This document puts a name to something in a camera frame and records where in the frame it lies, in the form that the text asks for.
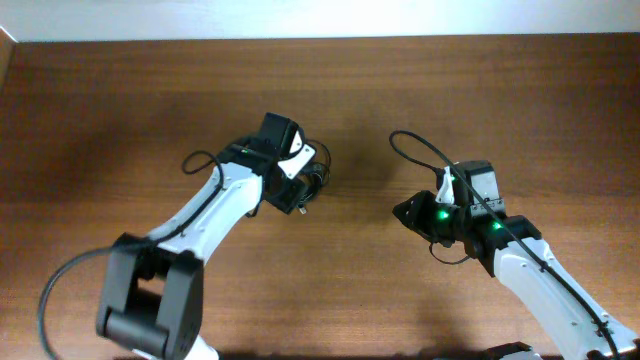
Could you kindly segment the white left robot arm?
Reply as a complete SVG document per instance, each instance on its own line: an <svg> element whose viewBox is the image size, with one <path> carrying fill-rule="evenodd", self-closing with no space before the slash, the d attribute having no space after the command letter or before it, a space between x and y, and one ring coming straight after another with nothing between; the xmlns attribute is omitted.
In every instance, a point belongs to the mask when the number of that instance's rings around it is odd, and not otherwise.
<svg viewBox="0 0 640 360"><path fill-rule="evenodd" d="M307 186L299 175L316 150L293 120L265 115L231 142L204 186L144 237L124 233L108 260L96 332L146 359L217 359L201 334L204 268L222 240L262 202L285 214Z"/></svg>

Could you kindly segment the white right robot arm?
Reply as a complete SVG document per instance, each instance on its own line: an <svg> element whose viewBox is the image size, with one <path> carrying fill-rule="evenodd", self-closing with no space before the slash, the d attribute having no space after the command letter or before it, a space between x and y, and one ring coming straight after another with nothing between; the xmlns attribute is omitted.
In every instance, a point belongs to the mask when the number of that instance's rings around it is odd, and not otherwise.
<svg viewBox="0 0 640 360"><path fill-rule="evenodd" d="M638 358L638 334L575 281L526 217L507 215L490 162L445 167L436 192L416 193L393 214L432 245L462 243L467 258L521 300L564 358Z"/></svg>

